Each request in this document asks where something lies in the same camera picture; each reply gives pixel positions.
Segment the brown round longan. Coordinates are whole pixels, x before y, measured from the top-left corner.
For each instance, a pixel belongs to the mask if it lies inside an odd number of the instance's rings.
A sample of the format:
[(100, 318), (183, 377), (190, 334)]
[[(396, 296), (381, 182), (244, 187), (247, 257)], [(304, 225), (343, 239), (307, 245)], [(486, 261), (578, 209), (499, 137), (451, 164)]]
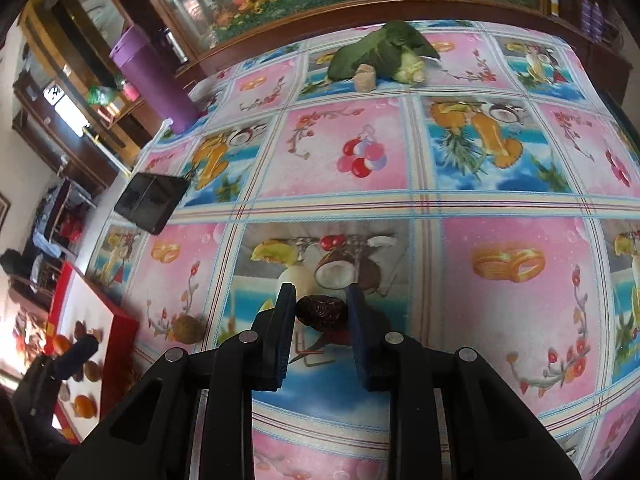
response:
[(102, 368), (97, 362), (87, 361), (82, 368), (84, 376), (89, 382), (98, 382), (102, 379)]

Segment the dark red date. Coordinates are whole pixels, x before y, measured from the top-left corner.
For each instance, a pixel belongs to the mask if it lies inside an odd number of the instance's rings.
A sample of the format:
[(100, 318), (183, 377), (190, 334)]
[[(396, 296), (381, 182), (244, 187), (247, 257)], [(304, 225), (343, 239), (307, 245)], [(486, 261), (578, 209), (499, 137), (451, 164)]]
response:
[(84, 322), (76, 321), (74, 326), (74, 338), (81, 340), (86, 336), (87, 330)]
[(348, 330), (348, 307), (340, 298), (305, 296), (296, 302), (296, 318), (317, 332)]

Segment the red white gift box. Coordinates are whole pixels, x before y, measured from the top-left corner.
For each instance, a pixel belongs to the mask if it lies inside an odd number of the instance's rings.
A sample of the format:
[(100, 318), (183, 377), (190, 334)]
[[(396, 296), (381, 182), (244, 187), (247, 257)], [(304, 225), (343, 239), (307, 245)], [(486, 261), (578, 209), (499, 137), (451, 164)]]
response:
[(74, 358), (78, 370), (62, 381), (54, 414), (62, 434), (78, 443), (125, 395), (139, 323), (66, 262), (47, 320), (44, 352)]

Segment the black smartphone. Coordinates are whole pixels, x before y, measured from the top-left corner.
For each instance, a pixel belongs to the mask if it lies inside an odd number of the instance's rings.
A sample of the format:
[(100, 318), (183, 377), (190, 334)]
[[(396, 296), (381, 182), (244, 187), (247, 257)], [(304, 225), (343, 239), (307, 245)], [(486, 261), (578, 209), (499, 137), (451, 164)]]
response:
[(122, 191), (114, 211), (142, 231), (157, 235), (189, 188), (189, 180), (183, 177), (138, 172)]

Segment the small beige ginger piece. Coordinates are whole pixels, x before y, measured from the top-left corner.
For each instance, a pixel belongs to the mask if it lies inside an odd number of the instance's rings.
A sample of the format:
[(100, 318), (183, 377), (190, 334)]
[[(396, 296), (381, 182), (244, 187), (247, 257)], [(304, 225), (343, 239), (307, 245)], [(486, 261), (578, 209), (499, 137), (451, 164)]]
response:
[(369, 64), (360, 64), (352, 77), (352, 84), (357, 92), (368, 93), (373, 91), (376, 86), (376, 71)]

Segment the green leafy vegetable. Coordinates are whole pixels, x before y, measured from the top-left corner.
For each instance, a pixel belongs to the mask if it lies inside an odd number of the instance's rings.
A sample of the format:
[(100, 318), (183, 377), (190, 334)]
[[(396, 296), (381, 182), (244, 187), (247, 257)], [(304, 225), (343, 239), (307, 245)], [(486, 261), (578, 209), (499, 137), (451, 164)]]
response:
[(374, 70), (376, 78), (415, 86), (426, 81), (427, 58), (440, 59), (435, 47), (407, 22), (391, 21), (353, 44), (339, 48), (326, 78), (352, 79), (361, 65), (367, 65)]

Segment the large orange tangerine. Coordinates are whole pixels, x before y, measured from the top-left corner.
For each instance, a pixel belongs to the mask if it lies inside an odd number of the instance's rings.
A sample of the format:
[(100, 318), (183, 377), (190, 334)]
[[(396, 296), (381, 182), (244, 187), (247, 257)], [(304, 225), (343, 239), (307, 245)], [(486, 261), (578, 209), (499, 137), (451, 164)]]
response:
[(96, 401), (93, 400), (91, 396), (78, 394), (73, 400), (73, 411), (76, 417), (89, 419), (96, 417), (98, 407), (96, 406)]

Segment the purple bottles on cabinet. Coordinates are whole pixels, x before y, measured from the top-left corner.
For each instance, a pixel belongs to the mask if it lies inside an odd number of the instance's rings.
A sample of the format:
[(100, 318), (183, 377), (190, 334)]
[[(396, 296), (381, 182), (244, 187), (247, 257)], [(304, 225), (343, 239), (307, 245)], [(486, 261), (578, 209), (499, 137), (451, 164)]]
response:
[(597, 2), (582, 0), (580, 3), (580, 28), (595, 42), (603, 38), (604, 16)]

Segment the small orange tangerine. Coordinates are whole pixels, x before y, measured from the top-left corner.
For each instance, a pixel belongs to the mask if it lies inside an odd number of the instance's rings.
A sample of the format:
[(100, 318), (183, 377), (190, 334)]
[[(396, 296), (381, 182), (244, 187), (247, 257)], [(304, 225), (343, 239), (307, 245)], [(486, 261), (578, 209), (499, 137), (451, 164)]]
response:
[(62, 356), (72, 348), (70, 340), (61, 334), (57, 334), (52, 338), (52, 349), (56, 356)]

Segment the purple thermos bottle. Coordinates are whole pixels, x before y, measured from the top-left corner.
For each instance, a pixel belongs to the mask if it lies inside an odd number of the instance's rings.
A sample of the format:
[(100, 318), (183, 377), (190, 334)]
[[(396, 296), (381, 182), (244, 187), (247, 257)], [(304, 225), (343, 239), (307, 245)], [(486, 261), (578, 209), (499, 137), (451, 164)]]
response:
[(174, 133), (184, 133), (200, 118), (188, 92), (176, 81), (140, 26), (132, 25), (120, 36), (110, 57), (152, 110), (163, 120), (171, 120)]

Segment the colourful printed tablecloth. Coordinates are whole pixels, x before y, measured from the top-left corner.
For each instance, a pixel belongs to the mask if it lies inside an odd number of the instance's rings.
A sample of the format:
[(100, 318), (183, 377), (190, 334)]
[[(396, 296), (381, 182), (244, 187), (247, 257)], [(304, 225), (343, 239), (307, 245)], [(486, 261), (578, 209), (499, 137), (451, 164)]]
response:
[(136, 170), (189, 187), (160, 235), (110, 214), (87, 273), (139, 321), (150, 366), (215, 348), (273, 306), (358, 285), (394, 330), (472, 347), (586, 479), (639, 414), (639, 151), (577, 54), (543, 32), (418, 21), (418, 81), (328, 69), (362, 27), (213, 68), (204, 115)]

